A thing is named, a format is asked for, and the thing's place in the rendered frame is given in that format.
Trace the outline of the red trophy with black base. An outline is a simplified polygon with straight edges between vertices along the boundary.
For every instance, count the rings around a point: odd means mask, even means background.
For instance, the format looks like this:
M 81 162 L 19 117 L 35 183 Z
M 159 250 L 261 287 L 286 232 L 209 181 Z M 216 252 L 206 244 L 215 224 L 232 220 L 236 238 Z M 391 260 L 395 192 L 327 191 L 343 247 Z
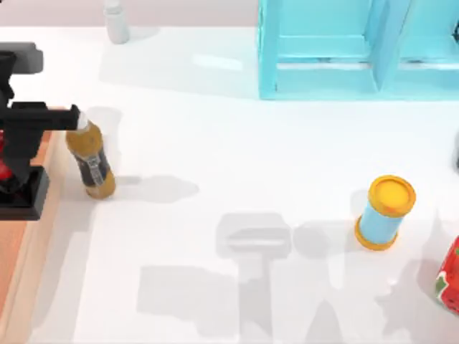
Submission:
M 18 183 L 6 165 L 6 129 L 0 130 L 0 221 L 37 221 L 40 219 L 49 186 L 49 177 L 43 166 L 32 164 L 33 159 L 30 161 L 28 181 Z

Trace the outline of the pale grey rounded box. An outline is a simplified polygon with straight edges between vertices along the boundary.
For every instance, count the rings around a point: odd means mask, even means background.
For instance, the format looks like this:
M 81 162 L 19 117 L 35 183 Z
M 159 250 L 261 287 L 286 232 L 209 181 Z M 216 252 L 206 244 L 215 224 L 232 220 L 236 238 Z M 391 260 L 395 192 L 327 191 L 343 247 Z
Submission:
M 0 42 L 0 73 L 31 75 L 43 68 L 43 51 L 35 43 Z

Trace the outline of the orange bottle with white cap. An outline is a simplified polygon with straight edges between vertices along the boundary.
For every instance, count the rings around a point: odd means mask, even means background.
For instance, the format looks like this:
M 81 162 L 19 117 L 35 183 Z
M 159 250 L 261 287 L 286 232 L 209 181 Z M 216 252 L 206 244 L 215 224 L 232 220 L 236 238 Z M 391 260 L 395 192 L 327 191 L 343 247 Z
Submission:
M 99 127 L 79 112 L 77 128 L 65 134 L 67 147 L 75 158 L 86 193 L 106 199 L 115 191 L 115 176 L 105 154 Z

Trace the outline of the shallow salmon-coloured box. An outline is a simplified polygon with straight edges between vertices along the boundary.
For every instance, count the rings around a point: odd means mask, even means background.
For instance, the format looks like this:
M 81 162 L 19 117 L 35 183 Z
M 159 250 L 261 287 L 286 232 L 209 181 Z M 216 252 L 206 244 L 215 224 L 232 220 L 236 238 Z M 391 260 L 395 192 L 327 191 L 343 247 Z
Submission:
M 29 337 L 68 157 L 64 133 L 46 134 L 33 160 L 50 178 L 41 219 L 0 222 L 0 344 L 25 344 Z

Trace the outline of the light blue rack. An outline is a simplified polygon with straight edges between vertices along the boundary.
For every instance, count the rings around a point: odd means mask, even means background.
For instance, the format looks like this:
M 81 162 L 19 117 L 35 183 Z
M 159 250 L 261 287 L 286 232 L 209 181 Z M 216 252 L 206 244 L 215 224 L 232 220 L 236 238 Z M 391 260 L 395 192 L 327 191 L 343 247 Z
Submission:
M 459 100 L 459 0 L 258 0 L 276 100 Z

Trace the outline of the blue can with yellow lids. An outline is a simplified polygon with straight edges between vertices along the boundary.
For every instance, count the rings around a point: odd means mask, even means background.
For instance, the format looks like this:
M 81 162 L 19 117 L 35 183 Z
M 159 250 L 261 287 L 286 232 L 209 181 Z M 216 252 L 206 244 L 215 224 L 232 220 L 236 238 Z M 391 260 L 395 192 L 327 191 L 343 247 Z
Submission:
M 367 198 L 354 233 L 363 247 L 383 251 L 395 242 L 400 224 L 415 205 L 416 193 L 405 179 L 384 175 L 372 182 Z

